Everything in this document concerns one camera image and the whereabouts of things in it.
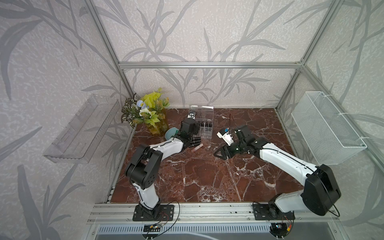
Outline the clear acrylic lipstick organizer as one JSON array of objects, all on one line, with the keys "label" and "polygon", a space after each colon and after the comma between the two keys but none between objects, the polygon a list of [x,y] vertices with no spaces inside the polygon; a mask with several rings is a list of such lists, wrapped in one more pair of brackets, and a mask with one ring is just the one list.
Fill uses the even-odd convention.
[{"label": "clear acrylic lipstick organizer", "polygon": [[214,107],[213,106],[201,106],[201,105],[189,105],[188,118],[196,120],[200,125],[199,134],[196,137],[202,139],[211,139],[213,135],[213,127],[202,127],[202,122],[212,122],[214,125]]}]

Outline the pink lip gloss tube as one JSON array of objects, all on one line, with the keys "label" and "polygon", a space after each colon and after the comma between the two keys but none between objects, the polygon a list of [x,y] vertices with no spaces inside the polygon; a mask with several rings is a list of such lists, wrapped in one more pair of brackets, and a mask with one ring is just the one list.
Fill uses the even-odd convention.
[{"label": "pink lip gloss tube", "polygon": [[192,149],[192,152],[195,152],[195,151],[199,150],[203,146],[204,146],[204,144],[199,144],[198,146],[196,146],[195,148]]}]

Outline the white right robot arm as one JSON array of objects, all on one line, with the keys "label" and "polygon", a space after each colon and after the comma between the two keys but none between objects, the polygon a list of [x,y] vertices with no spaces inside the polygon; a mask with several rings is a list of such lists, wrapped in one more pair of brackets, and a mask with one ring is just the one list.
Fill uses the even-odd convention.
[{"label": "white right robot arm", "polygon": [[229,128],[221,129],[217,136],[225,145],[214,152],[216,158],[228,160],[235,155],[248,154],[268,162],[297,180],[304,188],[288,194],[279,194],[267,204],[253,204],[256,219],[293,220],[297,211],[310,211],[325,216],[341,197],[341,191],[332,169],[316,166],[278,148],[270,141],[253,135],[246,125],[235,129],[234,141]]}]

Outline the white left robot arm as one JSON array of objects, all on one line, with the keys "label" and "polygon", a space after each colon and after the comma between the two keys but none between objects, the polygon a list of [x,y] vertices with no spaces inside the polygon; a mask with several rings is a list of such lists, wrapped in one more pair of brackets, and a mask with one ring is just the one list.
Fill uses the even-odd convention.
[{"label": "white left robot arm", "polygon": [[198,132],[197,121],[186,118],[177,134],[169,140],[156,145],[142,144],[136,148],[125,174],[139,195],[139,207],[149,217],[156,218],[161,209],[161,200],[156,193],[154,182],[162,160],[187,149]]}]

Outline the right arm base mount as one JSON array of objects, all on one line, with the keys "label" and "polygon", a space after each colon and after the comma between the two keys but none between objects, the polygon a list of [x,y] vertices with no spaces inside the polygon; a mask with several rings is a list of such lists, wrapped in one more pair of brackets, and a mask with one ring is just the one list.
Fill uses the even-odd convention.
[{"label": "right arm base mount", "polygon": [[257,221],[293,221],[296,219],[294,212],[283,213],[275,205],[253,202],[252,208],[255,220]]}]

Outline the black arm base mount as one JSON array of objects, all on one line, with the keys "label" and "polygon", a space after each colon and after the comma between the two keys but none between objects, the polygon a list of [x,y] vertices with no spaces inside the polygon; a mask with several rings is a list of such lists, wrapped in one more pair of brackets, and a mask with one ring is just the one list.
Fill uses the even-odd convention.
[{"label": "black arm base mount", "polygon": [[143,205],[138,204],[135,207],[133,221],[134,222],[151,222],[151,221],[172,221],[174,218],[174,205],[156,205],[154,209],[149,210]]}]

